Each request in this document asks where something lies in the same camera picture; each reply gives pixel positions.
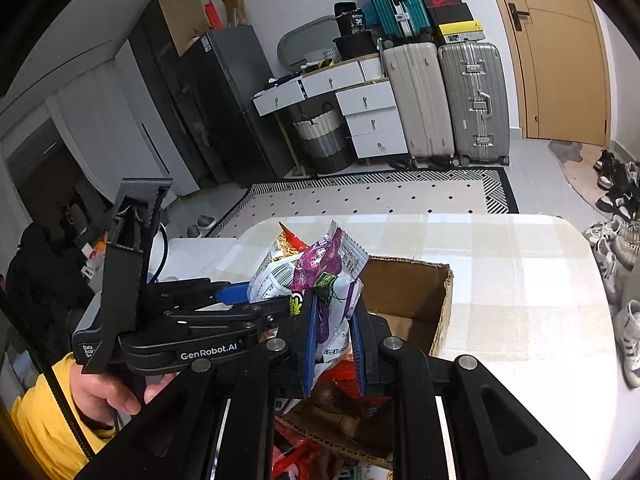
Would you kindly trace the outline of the person left hand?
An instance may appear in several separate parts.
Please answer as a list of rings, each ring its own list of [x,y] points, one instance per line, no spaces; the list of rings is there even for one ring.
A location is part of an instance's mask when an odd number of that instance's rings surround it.
[[[176,376],[177,373],[166,374],[157,384],[147,385],[143,400],[139,401],[114,375],[84,374],[80,365],[73,364],[70,368],[70,393],[81,414],[104,426],[114,426],[114,411],[137,415],[142,404],[149,404]]]

